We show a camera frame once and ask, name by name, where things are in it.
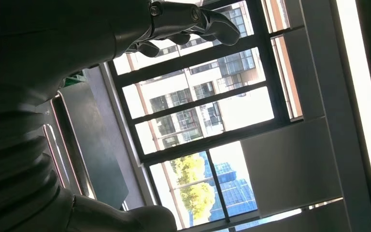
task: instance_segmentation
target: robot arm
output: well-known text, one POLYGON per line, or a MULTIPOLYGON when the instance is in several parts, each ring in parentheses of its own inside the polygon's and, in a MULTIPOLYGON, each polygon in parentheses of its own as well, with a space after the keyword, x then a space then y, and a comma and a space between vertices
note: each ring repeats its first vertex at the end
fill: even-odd
POLYGON ((226 45, 240 36, 223 15, 192 4, 0 0, 0 231, 175 230, 161 207, 126 213, 63 189, 35 133, 45 122, 34 107, 70 73, 124 52, 153 57, 150 40, 185 44, 190 34, 226 45))

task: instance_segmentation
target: robotic hand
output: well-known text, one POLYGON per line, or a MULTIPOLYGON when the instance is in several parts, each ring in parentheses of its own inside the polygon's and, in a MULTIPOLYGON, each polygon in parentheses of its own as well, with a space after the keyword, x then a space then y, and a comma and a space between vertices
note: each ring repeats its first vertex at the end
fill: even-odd
POLYGON ((127 53, 141 52, 155 57, 159 48, 149 40, 169 39, 183 45, 189 41, 190 34, 207 41, 219 40, 225 45, 234 45, 240 37, 237 27, 224 15, 194 4, 157 1, 150 5, 150 15, 152 27, 126 50, 127 53))

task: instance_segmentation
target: screw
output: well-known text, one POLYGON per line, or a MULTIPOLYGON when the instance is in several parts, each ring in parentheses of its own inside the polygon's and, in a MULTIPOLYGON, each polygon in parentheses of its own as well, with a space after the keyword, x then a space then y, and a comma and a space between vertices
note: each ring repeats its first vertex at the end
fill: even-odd
POLYGON ((152 6, 150 8, 150 13, 151 13, 152 16, 158 16, 158 15, 161 14, 161 11, 157 6, 152 6))
POLYGON ((191 17, 193 18, 194 21, 198 21, 200 19, 200 11, 197 7, 193 7, 191 9, 191 17))

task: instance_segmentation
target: window frame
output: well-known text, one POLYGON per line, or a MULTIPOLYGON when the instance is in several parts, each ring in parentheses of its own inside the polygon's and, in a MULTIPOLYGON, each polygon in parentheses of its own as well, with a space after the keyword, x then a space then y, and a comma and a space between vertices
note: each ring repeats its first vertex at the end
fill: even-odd
MULTIPOLYGON (((221 0, 216 1, 207 5, 204 5, 204 9, 213 10, 222 7, 229 6, 234 3, 241 2, 241 0, 221 0)), ((246 0, 246 11, 250 15, 251 24, 253 25, 253 35, 245 36, 240 38, 239 41, 233 46, 225 46, 223 44, 209 47, 194 53, 190 53, 184 56, 176 57, 161 63, 150 65, 139 70, 135 70, 129 73, 124 73, 121 75, 117 74, 115 64, 113 61, 108 61, 110 74, 112 76, 114 85, 116 86, 116 93, 120 100, 123 115, 126 118, 128 130, 133 139, 134 146, 137 151, 139 161, 144 165, 146 172, 149 176, 150 183, 153 192, 156 196, 157 203, 161 205, 159 199, 158 191, 154 183, 153 177, 151 175, 150 166, 162 163, 169 160, 177 159, 184 155, 193 154, 196 152, 206 151, 209 153, 209 149, 215 146, 224 145, 237 140, 244 139, 249 136, 254 136, 260 133, 268 132, 274 129, 278 129, 292 123, 297 123, 298 121, 291 122, 289 118, 288 108, 285 102, 285 95, 283 91, 283 86, 280 81, 280 75, 278 72, 278 67, 276 59, 274 56, 271 39, 283 35, 286 32, 294 31, 302 28, 303 26, 284 29, 277 32, 269 33, 267 27, 267 18, 265 17, 262 3, 260 0, 246 0), (123 92, 123 87, 127 87, 140 82, 150 82, 155 79, 155 77, 167 76, 170 73, 178 72, 179 70, 184 70, 192 66, 196 66, 202 63, 206 63, 210 60, 216 60, 218 58, 226 57, 232 54, 238 54, 240 52, 246 51, 248 49, 257 48, 259 52, 259 58, 262 63, 262 69, 266 76, 266 80, 248 86, 243 86, 237 89, 230 90, 224 93, 218 93, 203 99, 188 102, 182 105, 178 105, 169 109, 165 109, 159 112, 148 114, 142 117, 132 118, 130 111, 128 109, 128 102, 123 92), (163 150, 156 151, 145 155, 142 144, 139 139, 139 135, 136 131, 136 124, 150 121, 159 117, 175 114, 177 112, 191 109, 193 107, 203 106, 207 103, 217 102, 218 100, 229 98, 232 96, 237 96, 244 94, 248 91, 255 90, 261 87, 267 87, 271 106, 274 114, 274 119, 260 122, 254 125, 246 126, 244 128, 225 131, 218 135, 213 135, 207 138, 195 140, 189 143, 176 145, 174 147, 165 148, 163 150)), ((214 178, 214 181, 218 182, 218 176, 214 178)), ((194 226, 187 228, 187 232, 192 231, 213 231, 229 228, 238 224, 246 223, 259 219, 258 211, 251 211, 236 216, 226 216, 222 220, 194 226)))

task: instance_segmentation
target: green tree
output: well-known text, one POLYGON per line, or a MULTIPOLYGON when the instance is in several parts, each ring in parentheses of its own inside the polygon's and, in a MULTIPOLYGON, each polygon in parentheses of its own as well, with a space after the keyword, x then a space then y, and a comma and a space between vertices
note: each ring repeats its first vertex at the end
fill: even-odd
MULTIPOLYGON (((204 159, 198 154, 173 160, 171 162, 177 175, 177 183, 185 185, 204 178, 204 159)), ((208 183, 198 183, 180 189, 184 206, 194 215, 194 219, 208 218, 215 203, 214 188, 208 183)))

